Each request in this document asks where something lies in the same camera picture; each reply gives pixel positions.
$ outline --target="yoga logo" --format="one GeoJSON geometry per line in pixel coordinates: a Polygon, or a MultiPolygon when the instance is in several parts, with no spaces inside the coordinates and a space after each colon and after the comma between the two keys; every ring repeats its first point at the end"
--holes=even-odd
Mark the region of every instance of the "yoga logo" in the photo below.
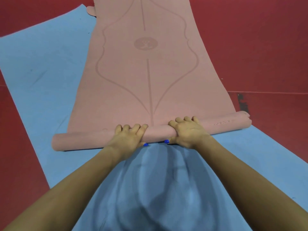
{"type": "Polygon", "coordinates": [[[140,50],[152,50],[157,47],[157,40],[152,37],[142,37],[135,41],[135,47],[140,50]]]}

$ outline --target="pink yoga mat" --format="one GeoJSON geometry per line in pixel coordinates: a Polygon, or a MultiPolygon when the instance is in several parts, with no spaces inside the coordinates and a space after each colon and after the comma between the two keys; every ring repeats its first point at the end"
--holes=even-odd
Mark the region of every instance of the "pink yoga mat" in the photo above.
{"type": "Polygon", "coordinates": [[[56,151],[104,147],[118,124],[148,124],[143,141],[176,136],[168,122],[197,116],[210,134],[251,125],[235,112],[189,0],[94,0],[97,17],[67,133],[56,151]]]}

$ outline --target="blue mat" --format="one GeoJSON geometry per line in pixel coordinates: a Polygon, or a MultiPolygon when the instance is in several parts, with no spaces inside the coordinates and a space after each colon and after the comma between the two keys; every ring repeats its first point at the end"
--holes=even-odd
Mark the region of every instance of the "blue mat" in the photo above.
{"type": "MultiPolygon", "coordinates": [[[[99,150],[55,152],[66,132],[95,18],[79,8],[0,39],[0,68],[50,187],[99,150]]],[[[308,164],[255,127],[215,135],[308,211],[308,164]]],[[[192,150],[150,144],[120,163],[74,230],[251,230],[192,150]]]]}

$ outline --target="yoga mat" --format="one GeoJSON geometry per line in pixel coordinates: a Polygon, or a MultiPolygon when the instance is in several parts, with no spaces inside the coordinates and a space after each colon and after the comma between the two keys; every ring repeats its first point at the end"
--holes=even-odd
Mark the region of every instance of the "yoga mat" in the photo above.
{"type": "Polygon", "coordinates": [[[251,125],[235,113],[194,21],[189,0],[94,0],[87,61],[56,151],[104,147],[118,124],[148,124],[142,141],[176,136],[176,117],[198,116],[210,134],[251,125]]]}
{"type": "MultiPolygon", "coordinates": [[[[99,151],[50,145],[67,129],[94,26],[80,6],[0,38],[0,68],[51,188],[99,151]]],[[[214,138],[308,210],[307,163],[253,126],[214,138]]],[[[251,231],[205,161],[164,143],[117,165],[74,227],[84,230],[251,231]]]]}

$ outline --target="person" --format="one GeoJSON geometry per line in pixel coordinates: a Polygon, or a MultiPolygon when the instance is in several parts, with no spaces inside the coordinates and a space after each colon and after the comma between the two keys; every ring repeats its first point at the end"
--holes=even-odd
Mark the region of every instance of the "person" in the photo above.
{"type": "MultiPolygon", "coordinates": [[[[221,146],[197,117],[170,121],[178,136],[169,144],[195,149],[213,169],[252,230],[308,230],[308,213],[267,179],[221,146]]],[[[4,230],[73,229],[102,181],[121,161],[143,146],[148,125],[118,125],[95,157],[50,189],[4,230]]]]}

